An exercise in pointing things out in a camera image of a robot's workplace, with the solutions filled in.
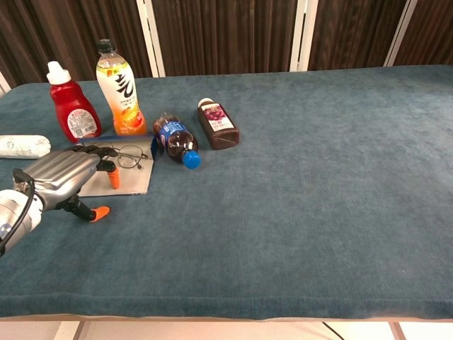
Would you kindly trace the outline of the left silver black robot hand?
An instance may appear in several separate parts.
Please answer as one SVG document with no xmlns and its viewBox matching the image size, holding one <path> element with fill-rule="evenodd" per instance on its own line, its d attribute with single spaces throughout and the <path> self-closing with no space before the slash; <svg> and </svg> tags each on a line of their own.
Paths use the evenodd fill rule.
<svg viewBox="0 0 453 340">
<path fill-rule="evenodd" d="M 46 154 L 24 172 L 34 180 L 34 194 L 41 200 L 44 212 L 63 209 L 82 220 L 97 222 L 108 215 L 110 208 L 88 208 L 80 201 L 79 192 L 98 171 L 105 172 L 111 187 L 118 189 L 119 169 L 109 160 L 117 155 L 113 147 L 77 144 Z"/>
</svg>

